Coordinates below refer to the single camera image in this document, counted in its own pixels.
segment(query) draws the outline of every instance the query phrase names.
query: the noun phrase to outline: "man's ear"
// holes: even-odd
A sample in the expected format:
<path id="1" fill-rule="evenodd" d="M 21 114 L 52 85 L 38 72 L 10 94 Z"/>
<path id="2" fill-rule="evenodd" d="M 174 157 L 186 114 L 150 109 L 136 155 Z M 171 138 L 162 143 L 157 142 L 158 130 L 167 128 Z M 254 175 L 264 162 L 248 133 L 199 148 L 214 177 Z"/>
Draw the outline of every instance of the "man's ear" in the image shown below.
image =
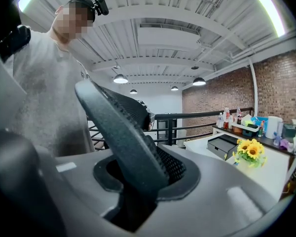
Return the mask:
<path id="1" fill-rule="evenodd" d="M 55 12 L 55 15 L 58 15 L 59 12 L 61 12 L 63 9 L 64 9 L 64 6 L 63 5 L 59 6 L 59 8 Z"/>

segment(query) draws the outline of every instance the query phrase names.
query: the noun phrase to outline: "man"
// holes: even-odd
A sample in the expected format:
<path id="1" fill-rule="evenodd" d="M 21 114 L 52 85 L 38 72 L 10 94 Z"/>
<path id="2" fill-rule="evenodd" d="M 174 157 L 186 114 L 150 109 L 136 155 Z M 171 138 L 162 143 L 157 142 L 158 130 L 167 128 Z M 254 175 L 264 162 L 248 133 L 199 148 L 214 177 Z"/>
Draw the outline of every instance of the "man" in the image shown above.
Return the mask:
<path id="1" fill-rule="evenodd" d="M 12 130 L 54 156 L 84 154 L 94 147 L 74 85 L 88 74 L 68 45 L 94 22 L 93 2 L 71 0 L 55 14 L 50 30 L 31 31 L 30 43 L 6 63 L 27 93 Z"/>

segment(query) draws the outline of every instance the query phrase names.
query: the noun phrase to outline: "purple cloth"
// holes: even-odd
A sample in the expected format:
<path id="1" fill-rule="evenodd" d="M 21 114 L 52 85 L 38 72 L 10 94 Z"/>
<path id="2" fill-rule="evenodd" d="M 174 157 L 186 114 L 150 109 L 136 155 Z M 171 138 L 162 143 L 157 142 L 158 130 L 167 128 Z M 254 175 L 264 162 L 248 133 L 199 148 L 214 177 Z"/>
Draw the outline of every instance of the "purple cloth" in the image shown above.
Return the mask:
<path id="1" fill-rule="evenodd" d="M 287 150 L 287 148 L 288 148 L 288 140 L 287 139 L 281 140 L 280 149 Z"/>

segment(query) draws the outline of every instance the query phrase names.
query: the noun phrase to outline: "black metal railing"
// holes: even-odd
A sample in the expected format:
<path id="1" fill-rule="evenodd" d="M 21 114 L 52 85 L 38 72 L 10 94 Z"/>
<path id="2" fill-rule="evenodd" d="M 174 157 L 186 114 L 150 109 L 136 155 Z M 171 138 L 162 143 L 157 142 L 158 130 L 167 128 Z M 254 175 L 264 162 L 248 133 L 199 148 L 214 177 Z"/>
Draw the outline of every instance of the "black metal railing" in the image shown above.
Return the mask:
<path id="1" fill-rule="evenodd" d="M 236 113 L 237 109 L 229 110 L 230 113 Z M 251 114 L 251 111 L 253 111 L 252 107 L 249 108 L 241 108 L 241 112 L 249 112 Z M 156 114 L 154 119 L 158 122 L 158 120 L 162 120 L 166 122 L 166 128 L 158 128 L 158 129 L 152 129 L 149 130 L 149 132 L 157 132 L 157 139 L 154 140 L 154 142 L 167 142 L 167 145 L 173 145 L 173 142 L 176 142 L 177 140 L 186 140 L 186 139 L 192 139 L 197 137 L 204 137 L 207 135 L 212 134 L 210 133 L 202 133 L 197 135 L 191 135 L 186 137 L 176 137 L 173 138 L 172 133 L 176 130 L 183 130 L 183 129 L 194 129 L 194 128 L 200 128 L 200 127 L 207 127 L 215 125 L 216 123 L 208 123 L 208 124 L 199 124 L 199 125 L 191 125 L 191 126 L 184 126 L 184 127 L 173 127 L 173 120 L 176 119 L 192 119 L 192 118 L 202 118 L 202 117 L 211 117 L 211 116 L 218 116 L 220 113 L 223 113 L 222 111 L 213 111 L 213 112 L 198 112 L 198 113 L 178 113 L 178 114 Z M 95 126 L 89 127 L 90 131 L 97 132 L 91 136 L 92 141 L 95 141 L 94 146 L 98 144 L 99 142 L 104 142 L 105 140 L 102 138 L 95 138 L 96 135 L 99 135 L 100 132 L 97 129 L 94 129 Z M 159 139 L 159 132 L 166 132 L 165 139 Z M 95 147 L 96 150 L 103 150 L 102 148 Z"/>

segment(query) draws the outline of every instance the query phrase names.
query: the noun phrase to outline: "man's neck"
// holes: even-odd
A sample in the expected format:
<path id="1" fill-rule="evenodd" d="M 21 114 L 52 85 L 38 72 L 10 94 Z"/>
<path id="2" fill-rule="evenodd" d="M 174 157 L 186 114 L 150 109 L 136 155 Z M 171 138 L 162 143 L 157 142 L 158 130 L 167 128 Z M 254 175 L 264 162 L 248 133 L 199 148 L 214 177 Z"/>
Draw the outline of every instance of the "man's neck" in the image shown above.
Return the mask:
<path id="1" fill-rule="evenodd" d="M 68 50 L 68 45 L 71 41 L 71 39 L 68 39 L 62 35 L 60 35 L 54 27 L 51 27 L 50 30 L 47 32 L 50 38 L 55 40 L 60 46 L 61 49 Z"/>

